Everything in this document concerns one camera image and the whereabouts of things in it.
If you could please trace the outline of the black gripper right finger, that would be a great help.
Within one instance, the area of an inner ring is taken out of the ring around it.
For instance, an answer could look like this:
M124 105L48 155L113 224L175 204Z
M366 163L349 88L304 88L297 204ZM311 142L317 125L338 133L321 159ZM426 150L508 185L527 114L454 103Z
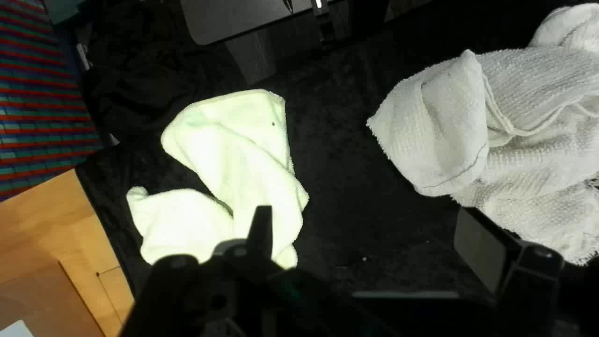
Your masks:
M555 277L562 269L560 253L510 234L472 208L457 211L454 247L495 296L506 292L519 271Z

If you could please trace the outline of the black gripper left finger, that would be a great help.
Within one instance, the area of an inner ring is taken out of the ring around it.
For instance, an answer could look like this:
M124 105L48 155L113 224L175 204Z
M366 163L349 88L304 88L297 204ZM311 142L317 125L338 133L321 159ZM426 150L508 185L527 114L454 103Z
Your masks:
M265 281L272 269L272 247L272 208L259 206L252 219L250 234L220 243L212 266L248 281Z

